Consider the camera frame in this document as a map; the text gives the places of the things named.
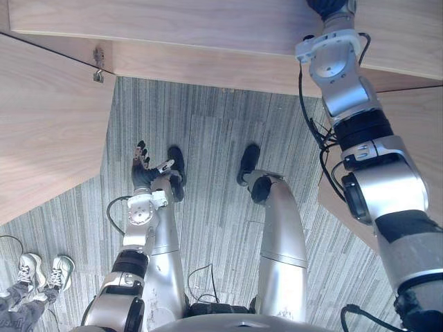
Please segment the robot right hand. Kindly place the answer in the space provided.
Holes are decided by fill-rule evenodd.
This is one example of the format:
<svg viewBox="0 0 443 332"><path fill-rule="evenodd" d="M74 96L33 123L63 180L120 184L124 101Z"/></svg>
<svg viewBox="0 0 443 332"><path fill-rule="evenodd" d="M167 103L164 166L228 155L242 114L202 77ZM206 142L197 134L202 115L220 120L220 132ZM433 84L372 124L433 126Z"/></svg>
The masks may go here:
<svg viewBox="0 0 443 332"><path fill-rule="evenodd" d="M307 5L326 21L338 13L356 12L356 0L307 0Z"/></svg>

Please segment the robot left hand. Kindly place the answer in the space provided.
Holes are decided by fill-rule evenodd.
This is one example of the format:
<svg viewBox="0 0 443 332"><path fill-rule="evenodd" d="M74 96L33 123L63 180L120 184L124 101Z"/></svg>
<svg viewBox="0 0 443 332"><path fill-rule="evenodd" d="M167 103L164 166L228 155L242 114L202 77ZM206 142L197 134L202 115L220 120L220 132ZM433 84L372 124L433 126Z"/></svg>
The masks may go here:
<svg viewBox="0 0 443 332"><path fill-rule="evenodd" d="M160 165L150 168L150 157L144 140L138 142L132 159L131 176L134 189L149 188L154 180L173 170L179 160L174 154L169 154L168 159Z"/></svg>

